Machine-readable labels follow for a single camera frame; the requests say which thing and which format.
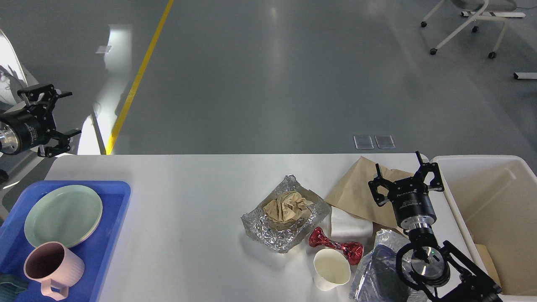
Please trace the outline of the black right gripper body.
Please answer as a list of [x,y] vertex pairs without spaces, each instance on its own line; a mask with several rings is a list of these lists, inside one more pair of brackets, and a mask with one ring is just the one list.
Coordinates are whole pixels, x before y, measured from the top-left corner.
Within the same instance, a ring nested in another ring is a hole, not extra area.
[[437,221],[428,186],[416,177],[393,182],[388,189],[388,199],[400,228],[412,229],[416,224],[431,226]]

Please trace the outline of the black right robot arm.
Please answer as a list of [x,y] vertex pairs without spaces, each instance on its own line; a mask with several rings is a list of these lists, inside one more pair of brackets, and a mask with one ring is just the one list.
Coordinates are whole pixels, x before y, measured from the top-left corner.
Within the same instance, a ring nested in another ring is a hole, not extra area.
[[437,216],[430,191],[444,191],[437,163],[424,162],[399,180],[384,178],[376,163],[376,176],[368,182],[373,200],[391,204],[396,224],[409,243],[396,254],[396,273],[408,287],[422,291],[432,302],[500,302],[501,287],[451,242],[439,245],[432,225]]

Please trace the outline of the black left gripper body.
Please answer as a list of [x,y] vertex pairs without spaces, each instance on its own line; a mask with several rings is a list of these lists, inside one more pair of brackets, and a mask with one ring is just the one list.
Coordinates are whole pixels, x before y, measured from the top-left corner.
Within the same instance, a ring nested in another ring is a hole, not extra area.
[[0,121],[1,152],[4,154],[16,155],[47,143],[44,126],[26,110],[1,114]]

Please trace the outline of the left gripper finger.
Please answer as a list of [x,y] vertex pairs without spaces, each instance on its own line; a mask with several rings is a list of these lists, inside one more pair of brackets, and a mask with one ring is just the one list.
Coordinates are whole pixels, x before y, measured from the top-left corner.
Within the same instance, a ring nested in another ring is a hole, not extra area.
[[[81,129],[73,129],[62,133],[55,129],[47,129],[45,132],[46,142],[38,145],[37,155],[39,157],[55,157],[71,150],[70,142],[73,137],[82,133]],[[47,146],[50,140],[57,141],[55,146]]]
[[41,122],[54,120],[52,111],[60,98],[72,96],[71,91],[60,91],[52,84],[34,85],[18,90],[18,96],[24,101],[22,111],[32,115]]

